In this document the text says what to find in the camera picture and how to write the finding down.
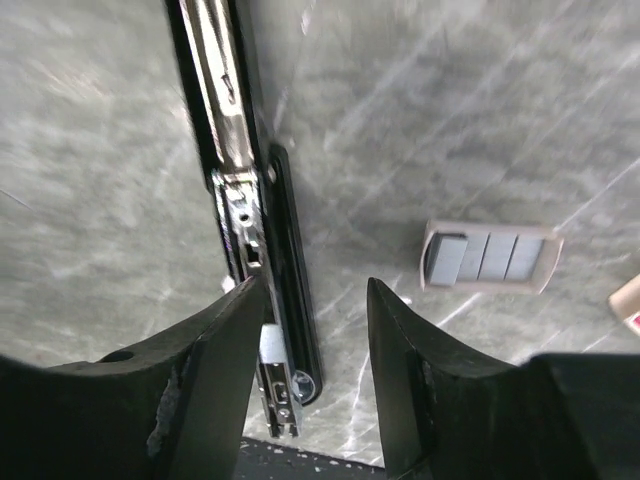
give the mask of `gray tabletop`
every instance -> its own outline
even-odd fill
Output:
[[[40,365],[139,341],[225,264],[161,0],[2,0],[0,350]],[[303,436],[381,464],[366,280],[483,352],[640,352],[640,2],[253,1],[326,369]],[[540,296],[433,295],[429,218],[558,227]],[[266,438],[257,394],[246,433]]]

